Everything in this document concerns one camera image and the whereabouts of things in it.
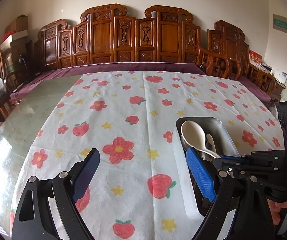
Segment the white ceramic spoon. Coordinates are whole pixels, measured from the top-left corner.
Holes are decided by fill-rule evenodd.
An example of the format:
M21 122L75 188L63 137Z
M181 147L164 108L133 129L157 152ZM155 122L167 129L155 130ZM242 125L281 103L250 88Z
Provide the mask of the white ceramic spoon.
M184 121L181 126L181 135L184 142L199 152L212 157L220 158L218 154L206 148L206 135L199 124L194 121Z
M207 134L206 135L206 147L208 150L211 150L214 153L217 153L216 146L214 144L214 139L212 138L212 135Z

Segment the wooden side table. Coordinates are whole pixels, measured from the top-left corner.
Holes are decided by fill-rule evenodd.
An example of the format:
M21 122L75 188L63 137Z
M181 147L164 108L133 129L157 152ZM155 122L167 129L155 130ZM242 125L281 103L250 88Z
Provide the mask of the wooden side table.
M246 77L259 89L270 96L272 101L279 102L281 100L281 93L286 87L278 82L271 74L249 63Z

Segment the white box on table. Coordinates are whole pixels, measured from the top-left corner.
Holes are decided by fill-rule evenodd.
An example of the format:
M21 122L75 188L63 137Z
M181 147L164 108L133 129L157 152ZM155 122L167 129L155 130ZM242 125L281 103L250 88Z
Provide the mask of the white box on table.
M281 84L285 84L286 83L286 80L287 80L287 73L279 70L279 69L275 69L273 71L273 74L274 74L274 77L275 79L281 83Z

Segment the strawberry flower tablecloth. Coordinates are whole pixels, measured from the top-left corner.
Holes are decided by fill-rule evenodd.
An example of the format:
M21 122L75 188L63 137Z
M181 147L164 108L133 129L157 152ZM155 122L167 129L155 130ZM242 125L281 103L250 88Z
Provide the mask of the strawberry flower tablecloth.
M281 150L278 120L237 81L175 72L85 74L39 130L19 173L11 217L31 176L50 179L92 148L101 161L76 206L97 239L191 239L172 148L176 121L220 120L237 151Z

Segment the red card sign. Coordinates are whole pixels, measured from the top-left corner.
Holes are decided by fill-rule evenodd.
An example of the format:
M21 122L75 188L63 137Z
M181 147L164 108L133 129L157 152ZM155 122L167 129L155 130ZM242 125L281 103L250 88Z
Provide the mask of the red card sign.
M249 61L254 65L260 66L262 63L262 56L253 50L249 50Z

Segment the carved wooden sofa bench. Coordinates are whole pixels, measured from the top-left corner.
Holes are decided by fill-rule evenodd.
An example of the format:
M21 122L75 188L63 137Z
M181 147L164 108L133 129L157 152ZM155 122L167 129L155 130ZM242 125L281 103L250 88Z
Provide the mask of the carved wooden sofa bench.
M196 63L200 27L185 9L152 5L144 18L121 4L92 7L79 24L57 20L40 29L33 56L42 71L111 62Z

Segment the cardboard boxes stack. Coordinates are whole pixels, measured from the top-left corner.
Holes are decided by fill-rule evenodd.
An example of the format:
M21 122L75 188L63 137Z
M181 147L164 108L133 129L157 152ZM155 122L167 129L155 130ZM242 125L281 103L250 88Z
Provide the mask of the cardboard boxes stack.
M19 58L26 53L28 40L28 17L20 15L5 29L0 45L0 73L6 76L20 68Z

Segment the green wall sign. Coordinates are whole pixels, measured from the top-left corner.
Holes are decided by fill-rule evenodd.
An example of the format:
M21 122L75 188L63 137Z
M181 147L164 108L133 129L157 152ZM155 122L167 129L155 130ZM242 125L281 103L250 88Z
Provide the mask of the green wall sign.
M287 18L273 14L273 28L287 34Z

